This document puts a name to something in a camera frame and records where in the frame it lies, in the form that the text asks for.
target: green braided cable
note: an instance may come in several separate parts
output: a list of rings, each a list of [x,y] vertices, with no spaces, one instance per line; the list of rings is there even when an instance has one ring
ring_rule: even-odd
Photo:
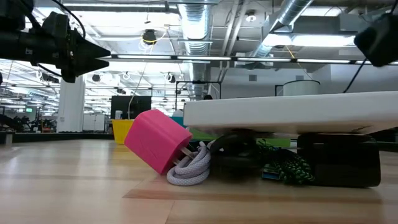
[[[314,181],[310,165],[298,154],[274,148],[265,140],[259,141],[258,146],[261,162],[274,167],[279,173],[279,179],[285,184],[305,184]]]

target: white platform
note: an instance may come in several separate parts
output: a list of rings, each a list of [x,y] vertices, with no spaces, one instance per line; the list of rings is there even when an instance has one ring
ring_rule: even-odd
[[[398,126],[398,91],[193,101],[185,105],[184,125],[213,134],[367,134]]]

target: black monitor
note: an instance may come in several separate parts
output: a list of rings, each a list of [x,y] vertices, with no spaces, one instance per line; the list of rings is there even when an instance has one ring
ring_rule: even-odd
[[[122,111],[122,119],[128,119],[129,102],[132,96],[112,96],[111,119],[114,119],[115,111]],[[135,96],[130,104],[130,119],[135,119],[140,113],[152,108],[151,96]]]

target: yellow container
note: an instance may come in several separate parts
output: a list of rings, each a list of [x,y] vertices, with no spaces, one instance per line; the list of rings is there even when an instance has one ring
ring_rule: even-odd
[[[129,132],[134,120],[113,119],[113,136],[116,144],[124,144],[124,139]]]

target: pink block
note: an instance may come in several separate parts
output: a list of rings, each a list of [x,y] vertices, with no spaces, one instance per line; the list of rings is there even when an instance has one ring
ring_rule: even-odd
[[[192,134],[159,110],[141,113],[134,120],[124,144],[160,174],[173,166]]]

